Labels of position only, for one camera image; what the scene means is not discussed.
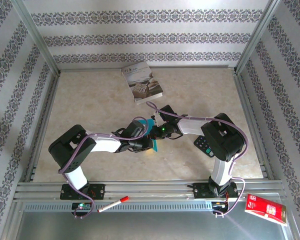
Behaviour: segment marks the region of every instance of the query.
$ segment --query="remote control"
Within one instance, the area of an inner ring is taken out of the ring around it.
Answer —
[[[206,155],[208,155],[210,158],[214,156],[214,153],[211,151],[211,148],[209,147],[207,140],[204,136],[199,136],[193,144],[200,149],[202,152],[204,152]]]

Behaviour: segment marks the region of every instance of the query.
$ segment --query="black bracket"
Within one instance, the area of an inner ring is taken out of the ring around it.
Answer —
[[[105,184],[89,184],[85,189],[84,194],[91,197],[93,200],[103,200],[105,196]],[[69,184],[63,184],[60,193],[61,200],[86,200],[84,196],[73,190]]]
[[[193,188],[193,195],[195,199],[215,199],[213,192],[209,189],[209,183],[197,182],[194,183],[191,188]],[[239,196],[237,185],[234,182],[230,183],[230,186],[226,189],[229,194],[229,198],[237,198]]]

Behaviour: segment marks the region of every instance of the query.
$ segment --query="perforated metal strip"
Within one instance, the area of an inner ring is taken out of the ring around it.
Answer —
[[[105,202],[96,204],[97,209],[109,204]],[[72,203],[27,203],[25,212],[70,212]],[[130,202],[112,207],[107,212],[202,212],[210,211],[212,204],[210,201],[196,202]]]

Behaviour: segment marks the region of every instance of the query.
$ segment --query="robotic arm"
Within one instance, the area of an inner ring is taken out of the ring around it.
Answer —
[[[209,189],[215,197],[224,195],[230,185],[233,161],[245,144],[244,136],[230,118],[220,113],[215,118],[191,119],[187,115],[176,115],[169,105],[157,110],[164,124],[153,126],[148,135],[145,135],[145,126],[137,120],[111,135],[90,134],[81,125],[75,125],[54,141],[48,150],[73,187],[84,192],[89,183],[80,165],[90,152],[121,153],[128,150],[138,153],[153,148],[152,140],[171,138],[172,134],[179,137],[184,134],[204,135],[216,156],[208,180]]]

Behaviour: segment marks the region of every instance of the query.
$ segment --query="blue object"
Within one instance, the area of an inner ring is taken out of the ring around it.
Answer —
[[[143,125],[146,125],[146,121],[145,120],[138,120],[140,123],[142,123]],[[147,119],[148,122],[148,131],[146,132],[146,135],[150,133],[152,127],[155,125],[155,121],[152,119]],[[153,150],[155,150],[156,152],[158,152],[158,147],[157,147],[157,141],[156,140],[152,140],[153,142]]]

